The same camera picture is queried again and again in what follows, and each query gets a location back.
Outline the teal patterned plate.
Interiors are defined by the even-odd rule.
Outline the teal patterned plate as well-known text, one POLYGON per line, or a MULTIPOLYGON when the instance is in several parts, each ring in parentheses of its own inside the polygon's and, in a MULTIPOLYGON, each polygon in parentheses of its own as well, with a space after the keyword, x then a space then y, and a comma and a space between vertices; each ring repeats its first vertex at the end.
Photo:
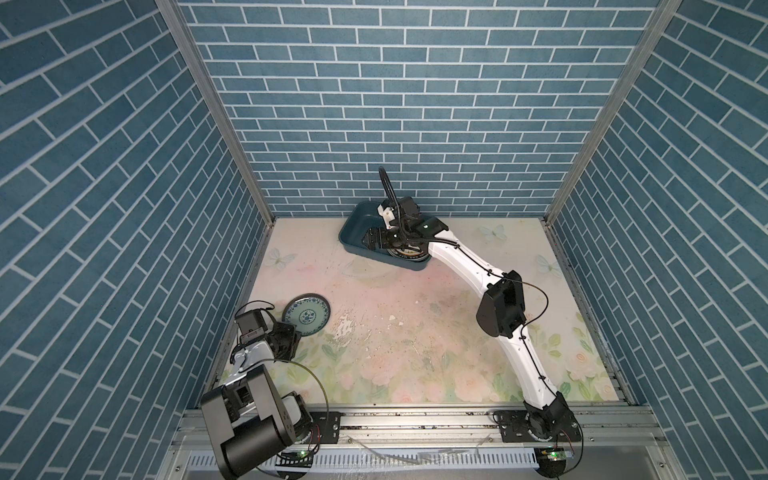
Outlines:
POLYGON ((282 321, 292 325, 302 337, 319 333, 331 318, 328 300, 315 293, 308 293, 292 299, 282 313, 282 321))

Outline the yellow floral plate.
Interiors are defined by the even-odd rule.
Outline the yellow floral plate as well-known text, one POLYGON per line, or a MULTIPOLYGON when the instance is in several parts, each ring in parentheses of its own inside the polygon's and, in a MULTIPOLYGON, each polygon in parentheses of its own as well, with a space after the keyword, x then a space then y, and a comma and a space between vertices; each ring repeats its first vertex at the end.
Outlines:
POLYGON ((428 251, 421 245, 403 241, 391 243, 386 250, 390 256, 410 262, 426 261, 429 257, 428 251))

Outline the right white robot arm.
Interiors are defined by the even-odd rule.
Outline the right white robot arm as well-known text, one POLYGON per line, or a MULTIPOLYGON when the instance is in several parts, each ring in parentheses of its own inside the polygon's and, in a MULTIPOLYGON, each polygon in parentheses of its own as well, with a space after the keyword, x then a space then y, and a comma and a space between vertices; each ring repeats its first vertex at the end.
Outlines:
POLYGON ((410 197, 363 201, 349 219, 356 253, 411 268, 438 260, 477 293, 476 321, 498 341, 523 394, 530 435, 540 441, 582 439, 583 430, 562 392, 530 345, 524 289, 533 285, 514 270, 503 271, 466 247, 440 219, 425 216, 410 197))

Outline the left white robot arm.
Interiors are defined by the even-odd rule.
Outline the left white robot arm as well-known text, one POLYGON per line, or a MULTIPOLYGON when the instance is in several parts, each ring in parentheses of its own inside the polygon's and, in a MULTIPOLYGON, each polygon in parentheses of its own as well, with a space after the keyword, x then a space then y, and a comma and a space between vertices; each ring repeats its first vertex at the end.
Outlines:
POLYGON ((312 433, 301 396, 279 393, 269 373, 291 361, 301 334, 273 315, 275 306, 252 301, 234 317, 233 372, 202 396, 201 410, 219 472, 238 479, 312 433))

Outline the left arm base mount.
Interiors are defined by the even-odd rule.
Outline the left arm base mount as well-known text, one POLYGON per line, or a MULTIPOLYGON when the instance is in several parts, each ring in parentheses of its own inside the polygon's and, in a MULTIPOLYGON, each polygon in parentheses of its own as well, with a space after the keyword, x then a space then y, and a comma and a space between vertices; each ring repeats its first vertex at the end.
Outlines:
POLYGON ((341 430, 340 411, 303 413, 294 425, 297 443, 337 444, 341 430))

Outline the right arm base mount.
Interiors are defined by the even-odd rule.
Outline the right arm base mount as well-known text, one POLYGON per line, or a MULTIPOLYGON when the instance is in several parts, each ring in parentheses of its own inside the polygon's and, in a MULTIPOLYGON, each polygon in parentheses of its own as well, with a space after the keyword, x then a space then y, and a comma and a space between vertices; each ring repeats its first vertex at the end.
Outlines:
POLYGON ((576 443, 583 439, 580 425, 570 410, 552 415, 550 412, 496 410, 490 418, 497 426, 504 443, 576 443))

